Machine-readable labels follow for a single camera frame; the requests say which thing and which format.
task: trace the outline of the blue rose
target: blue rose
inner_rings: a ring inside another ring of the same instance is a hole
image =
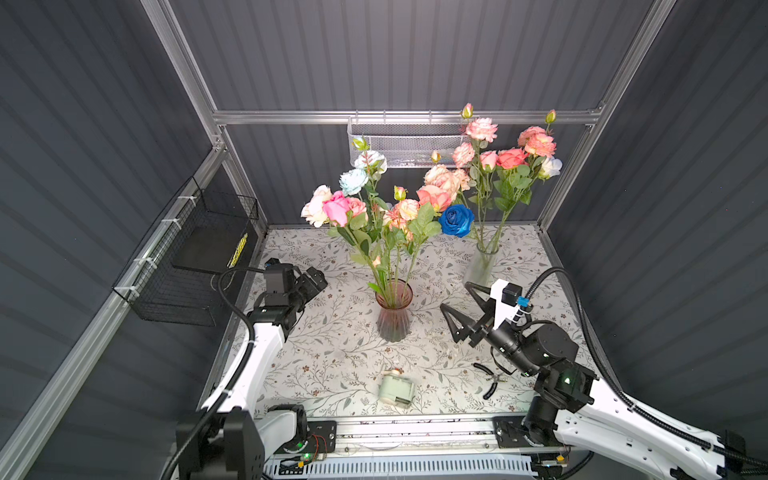
[[[442,213],[438,222],[442,225],[442,232],[447,235],[456,235],[459,238],[466,237],[475,221],[475,214],[464,205],[452,205]]]

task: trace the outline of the light blue rose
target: light blue rose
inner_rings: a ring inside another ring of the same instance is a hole
[[[358,193],[367,181],[368,174],[366,171],[355,168],[341,174],[341,177],[339,178],[339,185],[341,186],[341,191],[345,195],[349,196]]]

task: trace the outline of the yellow label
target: yellow label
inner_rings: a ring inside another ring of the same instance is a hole
[[[235,253],[232,255],[232,258],[230,258],[230,262],[227,264],[227,268],[232,268],[233,266],[237,265],[237,261],[240,259],[240,254],[243,252],[243,248],[245,248],[245,243],[248,241],[248,233],[243,235],[243,238],[240,239],[240,242],[237,243],[237,248],[235,249]]]

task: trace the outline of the white mesh basket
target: white mesh basket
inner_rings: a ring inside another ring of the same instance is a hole
[[[468,141],[462,135],[463,125],[455,123],[435,124],[369,124],[356,123],[350,118],[346,133],[349,140],[349,162],[355,163],[360,155],[352,143],[353,137],[363,136],[371,150],[378,151],[387,159],[389,168],[429,168],[432,152],[442,155],[441,164],[454,166],[454,149]]]

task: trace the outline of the leaf pattern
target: leaf pattern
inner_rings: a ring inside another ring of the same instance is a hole
[[[349,259],[349,248],[342,239],[328,237],[325,229],[271,230],[262,258],[276,257],[302,270],[314,266],[326,274],[328,287],[308,305],[277,354],[253,414],[263,415],[268,407],[285,402],[300,402],[315,417],[527,410],[535,379],[515,373],[499,383],[490,400],[483,400],[490,382],[472,363],[498,371],[488,344],[473,349],[467,342],[453,343],[440,313],[440,303],[447,302],[480,317],[481,310],[462,287],[474,252],[470,239],[437,235],[429,241],[410,282],[414,291],[409,307],[411,333],[402,342],[389,343],[376,332],[380,307],[367,286],[370,270]],[[527,289],[549,266],[533,226],[505,227],[493,269],[496,277]],[[263,277],[257,276],[249,305],[263,287]],[[562,326],[580,346],[577,361],[595,370],[556,276],[543,282],[532,302],[534,318]],[[241,324],[227,365],[246,336]],[[402,369],[416,385],[407,409],[378,401],[382,372],[393,368]]]

